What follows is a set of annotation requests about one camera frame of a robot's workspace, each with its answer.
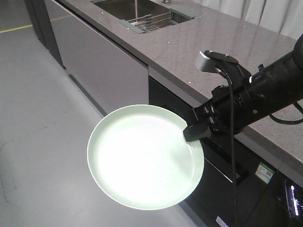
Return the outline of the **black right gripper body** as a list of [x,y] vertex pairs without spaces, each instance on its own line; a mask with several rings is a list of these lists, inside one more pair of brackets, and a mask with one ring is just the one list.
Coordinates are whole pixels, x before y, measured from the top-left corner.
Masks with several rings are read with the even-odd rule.
[[228,132],[231,126],[234,133],[241,132],[251,123],[251,97],[246,88],[233,92],[228,86],[217,86],[213,97],[193,109],[198,122],[207,122],[212,130]]

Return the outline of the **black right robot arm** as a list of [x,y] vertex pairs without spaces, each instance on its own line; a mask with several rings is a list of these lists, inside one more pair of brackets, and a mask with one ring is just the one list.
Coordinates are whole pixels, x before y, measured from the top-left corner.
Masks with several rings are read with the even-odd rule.
[[212,98],[193,109],[196,122],[184,131],[186,141],[208,136],[209,131],[240,133],[246,126],[289,105],[299,111],[303,98],[303,39],[294,49],[267,67],[251,75],[239,62],[213,51],[199,52],[195,66],[201,72],[217,73],[227,86],[217,86]]

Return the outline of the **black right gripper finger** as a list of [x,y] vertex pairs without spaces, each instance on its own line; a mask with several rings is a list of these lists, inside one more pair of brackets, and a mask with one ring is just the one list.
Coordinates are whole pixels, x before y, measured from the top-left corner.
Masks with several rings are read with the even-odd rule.
[[210,137],[211,131],[206,123],[199,123],[187,126],[183,130],[183,135],[187,142],[192,142],[195,140],[200,140],[202,138]]

